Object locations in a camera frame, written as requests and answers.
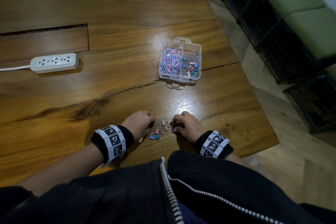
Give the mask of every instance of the hand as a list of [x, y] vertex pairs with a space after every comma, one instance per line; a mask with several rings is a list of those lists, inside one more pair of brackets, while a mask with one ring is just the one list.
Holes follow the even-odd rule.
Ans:
[[186, 111], [182, 112], [181, 115], [175, 115], [170, 125], [182, 125], [183, 127], [175, 127], [173, 133], [180, 133], [191, 143], [195, 143], [206, 132], [206, 129], [196, 117]]
[[148, 111], [138, 111], [128, 116], [121, 125], [132, 133], [134, 140], [139, 140], [148, 134], [154, 122], [155, 117], [151, 116]]

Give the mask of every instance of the clear plastic box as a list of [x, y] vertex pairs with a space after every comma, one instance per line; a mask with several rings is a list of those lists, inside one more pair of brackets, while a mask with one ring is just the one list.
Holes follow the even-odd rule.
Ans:
[[[181, 60], [180, 60], [180, 68], [178, 74], [174, 73], [166, 73], [160, 71], [162, 64], [162, 56], [167, 48], [172, 48], [176, 50], [181, 50]], [[174, 41], [166, 40], [163, 43], [163, 48], [160, 55], [159, 61], [159, 77], [162, 79], [172, 80], [175, 82], [182, 82], [188, 84], [195, 84], [197, 80], [201, 77], [201, 65], [202, 65], [202, 58], [201, 58], [202, 48], [200, 44], [193, 44], [190, 39], [184, 37], [177, 37]], [[195, 77], [187, 75], [188, 66], [190, 62], [197, 63], [197, 67], [192, 65], [194, 69], [196, 68], [197, 75]]]

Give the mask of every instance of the electrical outlet socket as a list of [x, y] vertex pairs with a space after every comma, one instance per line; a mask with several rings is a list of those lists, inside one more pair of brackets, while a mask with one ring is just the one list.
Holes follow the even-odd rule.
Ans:
[[33, 58], [30, 69], [37, 74], [76, 69], [79, 61], [76, 53], [66, 53]]

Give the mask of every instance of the white cable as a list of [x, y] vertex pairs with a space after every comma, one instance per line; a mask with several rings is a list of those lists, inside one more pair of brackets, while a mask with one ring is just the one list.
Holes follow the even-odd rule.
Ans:
[[24, 69], [24, 68], [30, 68], [30, 66], [0, 68], [0, 71], [19, 70], [19, 69]]

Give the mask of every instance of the black jacket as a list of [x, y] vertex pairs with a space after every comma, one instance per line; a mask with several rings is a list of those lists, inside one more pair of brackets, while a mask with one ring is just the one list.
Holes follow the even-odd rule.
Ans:
[[[163, 162], [153, 160], [59, 184], [12, 209], [0, 223], [182, 224], [177, 201], [207, 223], [322, 223], [249, 168], [183, 150], [172, 153], [167, 171]], [[21, 200], [22, 193], [29, 194], [19, 187], [1, 188], [1, 203], [10, 201], [8, 189]], [[320, 210], [324, 223], [334, 223], [333, 211]]]

